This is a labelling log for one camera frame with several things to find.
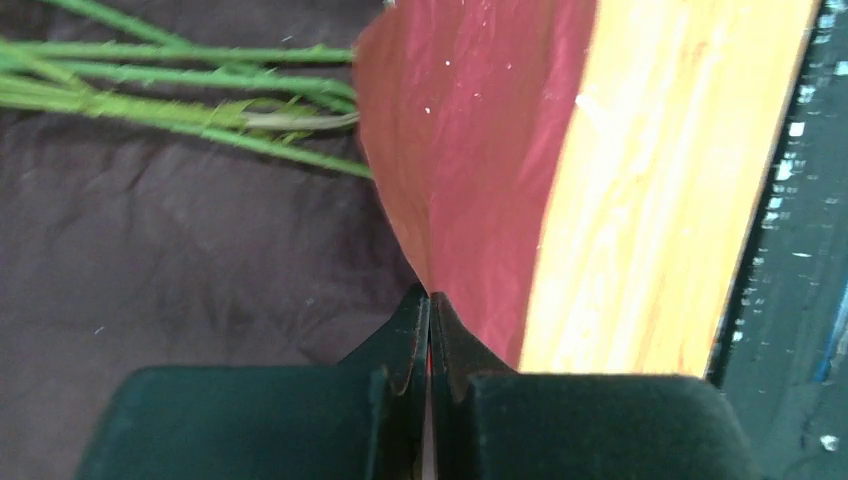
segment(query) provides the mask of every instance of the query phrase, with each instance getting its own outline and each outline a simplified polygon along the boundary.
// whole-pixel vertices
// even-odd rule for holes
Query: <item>yellow wooden surface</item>
[[[702,375],[813,0],[600,0],[522,371]]]

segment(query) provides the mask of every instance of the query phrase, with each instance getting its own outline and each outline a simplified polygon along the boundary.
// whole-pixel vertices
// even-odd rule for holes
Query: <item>wooden board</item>
[[[703,375],[818,3],[599,1],[520,370]]]

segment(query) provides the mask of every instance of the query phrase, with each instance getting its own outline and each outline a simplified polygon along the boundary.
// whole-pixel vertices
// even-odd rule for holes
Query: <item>wood grain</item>
[[[520,369],[703,375],[813,0],[600,0]]]

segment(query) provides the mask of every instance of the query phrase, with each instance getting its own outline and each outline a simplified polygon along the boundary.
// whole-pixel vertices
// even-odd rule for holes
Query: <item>white speck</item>
[[[813,85],[801,85],[798,88],[798,103],[810,103],[813,101],[813,94],[816,93],[816,87]]]
[[[819,17],[819,28],[833,28],[836,23],[836,15],[822,15]]]
[[[778,182],[788,180],[792,176],[792,160],[781,160],[777,166],[777,174],[774,179]]]
[[[789,124],[789,136],[800,137],[804,134],[804,122],[792,122]]]
[[[835,452],[839,450],[839,437],[834,435],[822,435],[819,438],[819,441],[822,442],[822,447],[828,452]]]
[[[845,0],[827,0],[825,5],[834,13],[845,13],[848,11],[848,3],[845,3]]]

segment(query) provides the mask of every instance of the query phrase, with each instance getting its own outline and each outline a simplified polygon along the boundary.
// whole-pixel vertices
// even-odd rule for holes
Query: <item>dark cloth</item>
[[[382,9],[104,3],[195,42],[256,47],[348,46]],[[37,0],[0,2],[0,33],[134,40]],[[358,155],[353,137],[322,148]],[[413,281],[367,180],[121,122],[0,111],[0,478],[69,478],[133,370],[335,362]]]

